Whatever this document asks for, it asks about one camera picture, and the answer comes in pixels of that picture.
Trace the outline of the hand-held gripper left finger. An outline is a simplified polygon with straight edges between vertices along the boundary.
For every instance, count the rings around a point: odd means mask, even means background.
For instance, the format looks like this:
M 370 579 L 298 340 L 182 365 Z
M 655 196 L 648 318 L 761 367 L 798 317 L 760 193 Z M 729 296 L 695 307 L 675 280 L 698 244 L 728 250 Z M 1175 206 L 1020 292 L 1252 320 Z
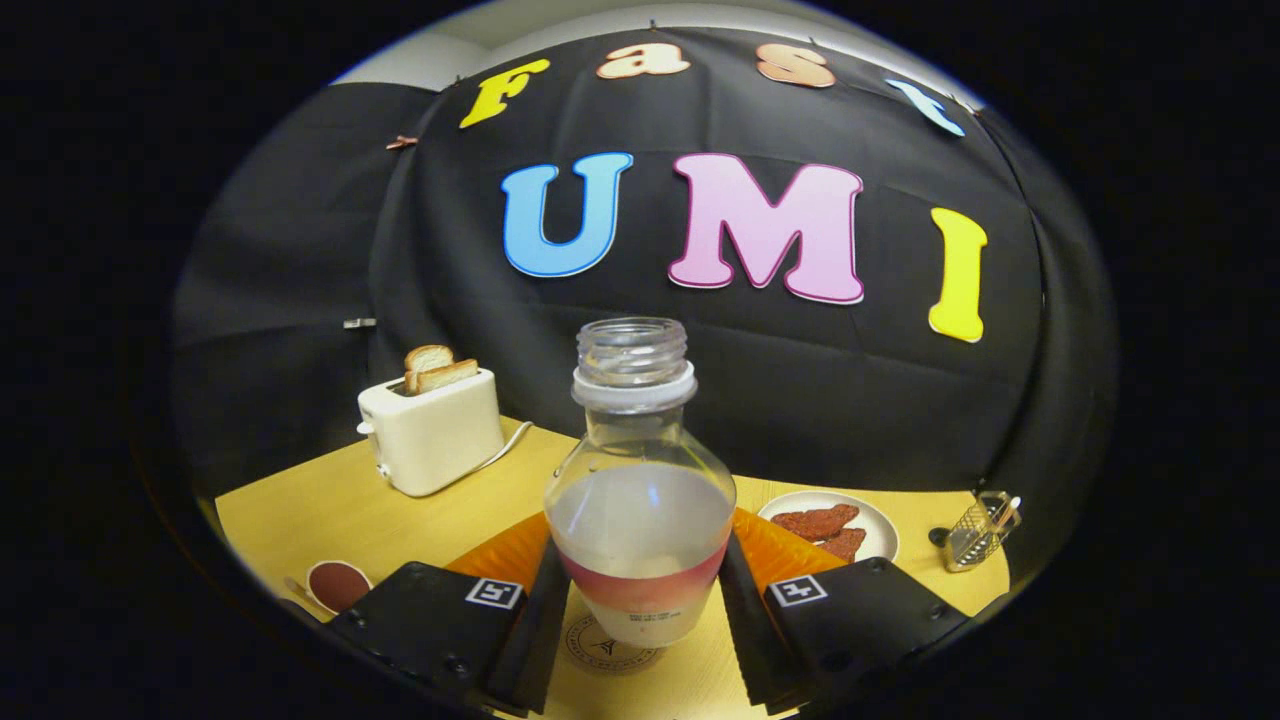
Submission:
M 535 512 L 444 568 L 402 565 L 326 625 L 435 694 L 526 716 L 544 711 L 568 591 Z

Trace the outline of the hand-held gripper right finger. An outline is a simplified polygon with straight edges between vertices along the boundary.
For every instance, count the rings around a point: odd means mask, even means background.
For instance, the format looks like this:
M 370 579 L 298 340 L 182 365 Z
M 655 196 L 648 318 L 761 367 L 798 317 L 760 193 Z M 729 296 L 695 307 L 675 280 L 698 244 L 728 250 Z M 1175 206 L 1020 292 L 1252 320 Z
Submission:
M 906 689 L 970 619 L 884 559 L 844 564 L 736 509 L 719 569 L 751 705 L 832 716 Z

